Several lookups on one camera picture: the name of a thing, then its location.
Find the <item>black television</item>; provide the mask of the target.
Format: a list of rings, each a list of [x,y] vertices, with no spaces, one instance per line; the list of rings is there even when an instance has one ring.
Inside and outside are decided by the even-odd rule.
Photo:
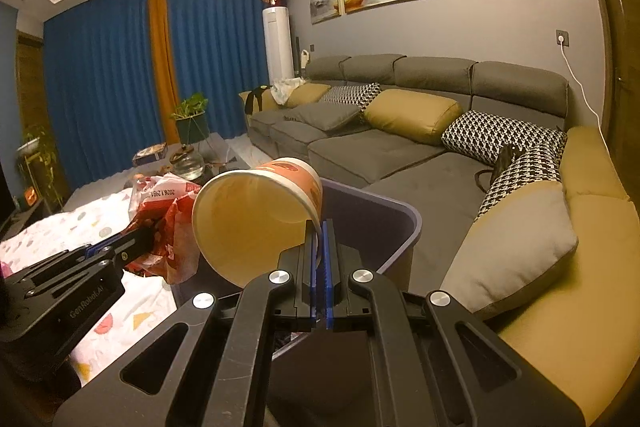
[[[0,167],[0,231],[4,233],[16,211],[15,202],[9,184],[6,182],[2,167]]]

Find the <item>potted green plant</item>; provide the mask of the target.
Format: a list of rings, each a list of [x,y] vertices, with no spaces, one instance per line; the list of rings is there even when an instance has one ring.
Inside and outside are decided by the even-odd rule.
[[[170,114],[182,145],[191,145],[208,138],[207,104],[207,98],[201,92],[196,92],[181,101]]]

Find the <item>grey fabric cushion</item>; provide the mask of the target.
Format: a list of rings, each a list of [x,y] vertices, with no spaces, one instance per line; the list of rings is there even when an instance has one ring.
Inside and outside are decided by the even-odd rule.
[[[565,272],[577,246],[563,185],[527,184],[474,222],[440,289],[492,319],[539,297]]]

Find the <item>dark coffee table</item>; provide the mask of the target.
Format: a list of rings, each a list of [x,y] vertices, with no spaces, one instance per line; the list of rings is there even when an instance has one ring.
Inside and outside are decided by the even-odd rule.
[[[160,143],[134,154],[132,165],[141,176],[172,173],[198,185],[218,174],[247,169],[246,161],[218,133],[189,145]]]

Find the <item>mustard leather cushion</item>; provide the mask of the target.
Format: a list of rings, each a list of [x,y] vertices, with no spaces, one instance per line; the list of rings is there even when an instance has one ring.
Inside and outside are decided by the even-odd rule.
[[[462,106],[453,98],[388,89],[367,106],[364,118],[375,129],[422,144],[440,145],[442,134],[462,113]]]

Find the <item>blue curtain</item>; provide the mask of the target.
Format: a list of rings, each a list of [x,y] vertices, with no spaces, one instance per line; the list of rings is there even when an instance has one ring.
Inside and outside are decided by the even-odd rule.
[[[245,131],[240,93],[268,81],[262,0],[168,0],[179,102],[201,92],[210,130]],[[165,141],[151,60],[148,0],[90,0],[44,24],[44,81],[71,187],[131,165]]]

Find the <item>far mustard cushion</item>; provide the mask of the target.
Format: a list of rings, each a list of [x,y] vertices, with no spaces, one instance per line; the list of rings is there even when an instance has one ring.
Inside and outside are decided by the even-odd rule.
[[[301,84],[292,91],[288,97],[288,101],[285,102],[285,106],[287,108],[294,108],[309,103],[316,103],[331,89],[332,87],[329,84],[324,83],[307,82]]]

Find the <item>wall socket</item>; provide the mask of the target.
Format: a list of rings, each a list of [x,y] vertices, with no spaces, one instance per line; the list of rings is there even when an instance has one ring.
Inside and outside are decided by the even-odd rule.
[[[570,37],[568,36],[568,32],[566,30],[557,29],[555,31],[555,40],[559,46],[570,45]]]

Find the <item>white standing air conditioner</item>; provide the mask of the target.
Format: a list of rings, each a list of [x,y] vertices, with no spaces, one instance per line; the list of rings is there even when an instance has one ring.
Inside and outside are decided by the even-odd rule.
[[[290,17],[285,6],[262,11],[269,83],[294,77]]]

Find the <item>flat grey cushion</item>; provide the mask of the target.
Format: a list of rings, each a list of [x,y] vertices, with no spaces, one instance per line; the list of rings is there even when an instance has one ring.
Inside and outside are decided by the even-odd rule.
[[[342,129],[359,115],[358,105],[316,102],[293,108],[285,119],[308,124],[314,129],[330,133]]]

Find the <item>black white patterned cushion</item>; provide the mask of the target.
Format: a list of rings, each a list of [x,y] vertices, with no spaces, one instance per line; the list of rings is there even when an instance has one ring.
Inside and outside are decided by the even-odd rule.
[[[442,145],[447,150],[488,166],[495,165],[502,148],[508,144],[519,150],[546,144],[561,159],[566,141],[566,133],[559,129],[476,110],[463,113],[442,132]]]

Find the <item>patterned white tablecloth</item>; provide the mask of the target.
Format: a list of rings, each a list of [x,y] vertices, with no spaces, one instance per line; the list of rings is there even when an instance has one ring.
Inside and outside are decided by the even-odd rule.
[[[70,363],[87,384],[177,309],[161,277],[126,264],[151,243],[128,228],[122,190],[55,213],[1,243],[1,358],[42,381]]]

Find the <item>red white plastic bag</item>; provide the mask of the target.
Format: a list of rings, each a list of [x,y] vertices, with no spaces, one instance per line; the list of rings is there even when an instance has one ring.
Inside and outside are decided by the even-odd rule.
[[[131,258],[126,270],[140,277],[163,277],[169,285],[189,280],[198,271],[200,251],[192,215],[201,187],[173,173],[134,176],[126,232],[152,231],[150,249]]]

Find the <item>glass teapot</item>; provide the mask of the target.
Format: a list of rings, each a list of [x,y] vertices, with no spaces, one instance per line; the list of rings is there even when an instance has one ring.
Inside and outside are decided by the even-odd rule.
[[[169,159],[171,172],[176,176],[193,181],[205,171],[205,160],[192,145],[183,145]]]

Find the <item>large paper cup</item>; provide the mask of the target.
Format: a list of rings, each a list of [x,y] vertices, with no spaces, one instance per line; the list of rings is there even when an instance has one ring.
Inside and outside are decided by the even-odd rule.
[[[278,265],[280,254],[321,232],[323,188],[316,170],[293,157],[228,171],[196,196],[192,229],[209,266],[242,288]]]

